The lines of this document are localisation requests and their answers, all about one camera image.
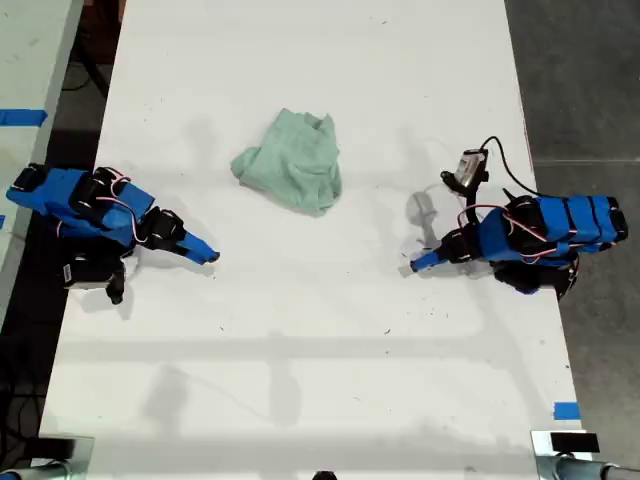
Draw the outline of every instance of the table surface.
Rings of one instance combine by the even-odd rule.
[[[229,170],[282,107],[335,119],[322,218]],[[501,0],[130,0],[97,164],[222,256],[142,251],[116,308],[72,292],[42,433],[95,437],[90,478],[537,478],[530,430],[579,428],[552,419],[575,400],[554,293],[398,272],[418,205],[455,226],[440,171],[493,134],[533,185]]]
[[[81,9],[82,0],[0,0],[0,108],[49,113],[41,128],[0,128],[0,327],[31,218],[4,194],[29,162],[44,162]]]

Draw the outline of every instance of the black cable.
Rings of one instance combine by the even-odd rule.
[[[538,197],[550,197],[551,195],[545,195],[543,193],[540,192],[536,192],[535,190],[532,190],[531,188],[527,187],[526,185],[524,185],[520,180],[518,180],[516,178],[516,176],[513,174],[513,172],[511,171],[511,169],[509,168],[509,165],[507,165],[507,158],[504,154],[504,148],[502,148],[502,142],[500,141],[500,139],[498,137],[496,137],[495,135],[492,135],[491,137],[487,138],[484,143],[482,144],[482,146],[480,147],[480,150],[483,150],[484,147],[487,146],[487,144],[491,141],[495,141],[498,144],[498,148],[500,149],[500,156],[502,157],[502,164],[504,165],[504,169],[507,171],[507,173],[509,174],[509,176],[513,179],[514,182],[516,182],[521,188],[525,189],[527,192],[529,193],[533,193],[534,195],[538,196]]]
[[[76,39],[73,42],[73,51],[80,60],[80,63],[84,66],[84,69],[89,74],[91,80],[93,80],[94,85],[100,92],[100,95],[106,100],[109,95],[109,82],[104,78],[100,70],[98,70],[98,66],[93,62],[91,56],[87,53],[87,50],[84,48],[84,44],[82,43],[82,39],[79,35],[76,35]]]
[[[8,360],[0,357],[2,363],[4,363],[5,368],[3,373],[8,380],[9,393],[4,394],[0,393],[0,442],[2,443],[2,449],[0,450],[0,467],[3,465],[5,460],[7,459],[7,455],[9,455],[9,410],[11,408],[11,399],[15,394],[15,380],[13,378],[13,369],[11,368],[11,364]]]
[[[87,79],[84,82],[82,82],[80,85],[78,85],[77,87],[63,88],[62,91],[63,92],[77,92],[78,90],[82,90],[84,87],[89,85],[90,82],[91,82],[91,77],[87,77]]]
[[[36,419],[37,419],[37,425],[38,425],[38,429],[40,429],[40,424],[42,423],[42,413],[40,412],[40,401],[38,400],[37,397],[37,393],[38,393],[38,379],[36,378],[36,374],[33,371],[33,365],[31,364],[31,362],[27,359],[25,361],[25,369],[27,370],[27,373],[29,375],[29,380],[31,381],[31,395],[27,398],[25,398],[24,402],[22,403],[22,405],[20,406],[20,410],[18,411],[18,433],[20,433],[22,435],[22,411],[24,410],[24,407],[27,405],[27,402],[29,402],[29,400],[33,401],[33,405],[35,406],[35,412],[36,412]]]

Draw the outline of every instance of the light green towel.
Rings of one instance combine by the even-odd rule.
[[[240,183],[270,193],[283,204],[319,215],[340,197],[338,146],[330,115],[282,109],[261,147],[245,150],[231,171]]]

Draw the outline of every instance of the white wire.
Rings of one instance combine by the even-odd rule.
[[[492,204],[488,204],[488,203],[476,203],[474,205],[469,205],[468,207],[466,207],[465,209],[463,209],[459,214],[458,214],[458,226],[460,228],[462,228],[462,215],[467,211],[467,210],[471,210],[471,209],[475,209],[475,208],[499,208],[500,210],[504,210],[505,212],[508,212],[508,210],[501,206],[501,205],[492,205]],[[541,242],[547,242],[548,240],[540,235],[539,233],[537,233],[536,231],[534,231],[533,229],[527,227],[526,225],[518,222],[517,220],[511,218],[509,215],[507,215],[506,213],[502,214],[503,218],[505,220],[507,220],[509,222],[509,225],[511,226],[511,229],[509,231],[509,235],[511,235],[514,231],[514,225],[517,225],[518,227],[520,227],[522,230],[524,230],[525,232],[530,233],[531,235],[533,235],[534,237],[536,237],[538,240],[540,240]]]
[[[111,190],[111,195],[113,195],[114,198],[117,197],[116,192],[113,191],[113,187],[115,187],[119,182],[126,182],[129,183],[131,181],[130,177],[126,177],[124,175],[120,175],[119,177],[116,177],[113,182],[111,182],[111,185],[109,186],[109,190]]]
[[[532,254],[528,254],[525,255],[524,253],[521,253],[520,256],[524,257],[524,258],[540,258],[544,255],[549,255],[551,253],[554,253],[556,250],[558,250],[557,248],[551,248],[549,250],[544,250],[542,252],[538,252],[538,253],[532,253]]]
[[[138,231],[136,229],[136,214],[133,213],[133,210],[131,209],[131,207],[129,205],[127,205],[126,203],[124,203],[121,200],[118,200],[117,198],[111,198],[111,197],[96,197],[96,200],[102,200],[102,201],[106,201],[106,202],[117,203],[118,205],[121,205],[124,208],[126,208],[127,210],[129,210],[129,213],[131,214],[131,227],[133,228],[133,238],[135,238],[138,243],[144,243],[144,242],[147,241],[146,238],[144,240],[140,240],[138,238]]]
[[[104,167],[104,168],[105,168],[105,170],[109,170],[111,173],[113,173],[116,176],[119,176],[119,177],[123,176],[122,173],[120,173],[118,170],[116,170],[113,167]]]

